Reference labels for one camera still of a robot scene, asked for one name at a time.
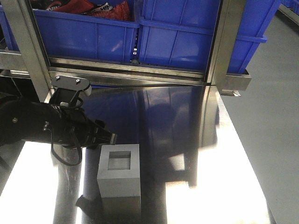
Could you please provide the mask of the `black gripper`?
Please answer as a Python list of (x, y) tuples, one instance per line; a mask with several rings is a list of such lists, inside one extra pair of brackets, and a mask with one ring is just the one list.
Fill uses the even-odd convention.
[(60, 107), (59, 112), (59, 145), (75, 149), (116, 143), (116, 134), (105, 130), (103, 121), (89, 119), (82, 109)]

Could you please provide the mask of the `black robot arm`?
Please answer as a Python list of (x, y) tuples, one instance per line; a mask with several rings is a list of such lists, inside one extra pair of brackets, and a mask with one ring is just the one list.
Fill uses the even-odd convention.
[(69, 149), (110, 143), (111, 133), (101, 121), (90, 120), (80, 106), (32, 102), (0, 94), (0, 144), (19, 140), (53, 143)]

